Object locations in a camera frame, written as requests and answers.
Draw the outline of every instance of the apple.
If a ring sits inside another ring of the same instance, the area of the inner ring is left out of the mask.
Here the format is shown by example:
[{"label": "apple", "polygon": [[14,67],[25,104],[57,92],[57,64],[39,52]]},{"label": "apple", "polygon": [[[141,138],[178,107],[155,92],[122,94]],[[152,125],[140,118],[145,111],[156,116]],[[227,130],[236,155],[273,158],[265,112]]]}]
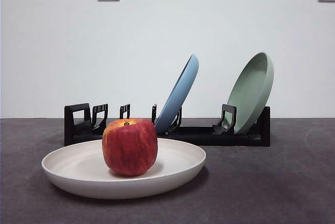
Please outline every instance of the apple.
[{"label": "apple", "polygon": [[114,172],[136,176],[156,161],[158,145],[155,126],[147,119],[118,119],[103,133],[103,155]]}]

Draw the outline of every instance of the gray floor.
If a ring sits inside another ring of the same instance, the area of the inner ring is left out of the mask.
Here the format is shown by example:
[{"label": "gray floor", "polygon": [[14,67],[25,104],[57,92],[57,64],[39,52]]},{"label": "gray floor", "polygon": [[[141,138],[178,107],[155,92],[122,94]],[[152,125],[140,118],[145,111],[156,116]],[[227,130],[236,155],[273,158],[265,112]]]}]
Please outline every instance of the gray floor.
[{"label": "gray floor", "polygon": [[335,119],[272,119],[271,147],[203,147],[192,181],[130,200],[48,181],[40,162],[63,130],[62,119],[1,120],[1,223],[335,223]]}]

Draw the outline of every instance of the green plate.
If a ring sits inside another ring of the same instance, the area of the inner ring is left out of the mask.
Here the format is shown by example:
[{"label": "green plate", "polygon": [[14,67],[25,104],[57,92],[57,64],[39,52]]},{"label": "green plate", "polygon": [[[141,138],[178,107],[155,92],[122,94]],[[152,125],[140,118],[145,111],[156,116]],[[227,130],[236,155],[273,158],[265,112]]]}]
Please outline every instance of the green plate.
[{"label": "green plate", "polygon": [[[265,107],[273,83],[273,64],[270,57],[260,52],[244,67],[237,79],[227,104],[236,106],[235,134],[246,134]],[[226,113],[223,127],[231,123],[231,114]]]}]

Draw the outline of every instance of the blue plate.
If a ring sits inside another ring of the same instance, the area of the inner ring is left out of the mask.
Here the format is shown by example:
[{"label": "blue plate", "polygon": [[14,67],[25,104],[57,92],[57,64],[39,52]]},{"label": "blue plate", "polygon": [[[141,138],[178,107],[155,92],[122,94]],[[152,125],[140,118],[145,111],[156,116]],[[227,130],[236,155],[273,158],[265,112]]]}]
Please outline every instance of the blue plate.
[{"label": "blue plate", "polygon": [[198,58],[192,54],[169,95],[156,123],[157,133],[167,131],[182,107],[199,69]]}]

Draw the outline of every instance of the plate rim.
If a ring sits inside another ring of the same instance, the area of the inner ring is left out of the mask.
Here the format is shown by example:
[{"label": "plate rim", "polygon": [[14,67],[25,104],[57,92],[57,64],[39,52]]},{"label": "plate rim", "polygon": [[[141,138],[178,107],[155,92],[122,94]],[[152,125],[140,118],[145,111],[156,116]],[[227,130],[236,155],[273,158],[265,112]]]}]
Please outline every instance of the plate rim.
[{"label": "plate rim", "polygon": [[59,174],[54,173],[50,169],[46,168],[46,166],[44,165],[44,162],[48,158],[48,156],[52,155],[55,152],[58,152],[58,151],[60,151],[62,149],[68,148],[68,147],[73,147],[75,145],[81,145],[81,144],[87,144],[87,143],[102,141],[102,139],[98,139],[98,140],[91,140],[91,141],[87,141],[87,142],[81,142],[81,143],[72,144],[72,145],[69,145],[69,146],[66,146],[66,147],[58,148],[58,149],[56,149],[56,150],[48,153],[46,156],[44,156],[44,158],[41,161],[41,165],[42,165],[42,168],[43,168],[43,170],[45,172],[47,172],[49,174],[52,174],[53,176],[66,179],[66,180],[73,180],[73,181],[80,181],[80,182],[98,182],[98,183],[125,183],[125,182],[134,182],[134,181],[153,180],[153,179],[158,179],[158,178],[163,178],[163,177],[167,177],[167,176],[176,175],[176,174],[179,174],[179,173],[184,173],[186,171],[189,171],[189,170],[192,170],[192,169],[198,167],[199,165],[203,164],[206,161],[207,154],[206,154],[205,150],[202,149],[201,147],[197,146],[197,145],[194,145],[194,144],[191,144],[191,143],[188,143],[188,142],[184,142],[184,141],[175,140],[175,139],[157,138],[157,140],[159,140],[159,139],[160,140],[169,140],[169,141],[174,141],[174,142],[179,142],[179,143],[183,143],[183,144],[186,144],[186,145],[194,146],[197,149],[199,149],[204,154],[204,156],[203,156],[203,158],[202,158],[202,160],[200,162],[197,162],[195,165],[193,165],[190,168],[185,169],[183,171],[179,171],[179,172],[176,172],[176,173],[164,174],[164,175],[161,175],[161,176],[150,176],[150,177],[141,177],[141,178],[138,178],[138,177],[129,177],[129,178],[127,178],[125,176],[125,177],[123,177],[124,178],[123,180],[115,180],[115,179],[114,180],[83,180],[83,179],[78,179],[78,178],[73,178],[73,177],[68,177],[68,176],[61,176]]}]

